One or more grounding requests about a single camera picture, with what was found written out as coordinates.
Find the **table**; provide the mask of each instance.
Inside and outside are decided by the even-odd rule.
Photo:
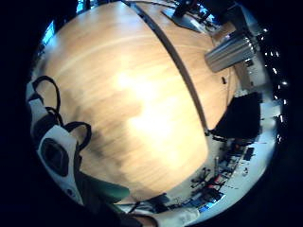
[[[174,4],[173,1],[165,1],[165,0],[142,0],[142,1],[138,1],[138,0],[126,0],[125,2],[129,2],[129,3],[140,3],[140,2],[146,2],[146,3],[151,3],[151,4],[155,4],[155,5],[165,5],[168,7],[174,7],[176,8],[177,6]]]
[[[137,5],[160,26],[177,50],[200,98],[207,127],[214,129],[236,91],[238,78],[235,70],[230,67],[212,73],[205,63],[205,53],[214,46],[208,34],[176,26],[161,12],[165,7],[145,3]]]
[[[204,130],[178,69],[123,3],[91,9],[64,26],[35,73],[56,80],[65,123],[92,125],[81,170],[129,187],[121,203],[170,190],[204,163]],[[52,89],[38,89],[45,105],[54,105]]]

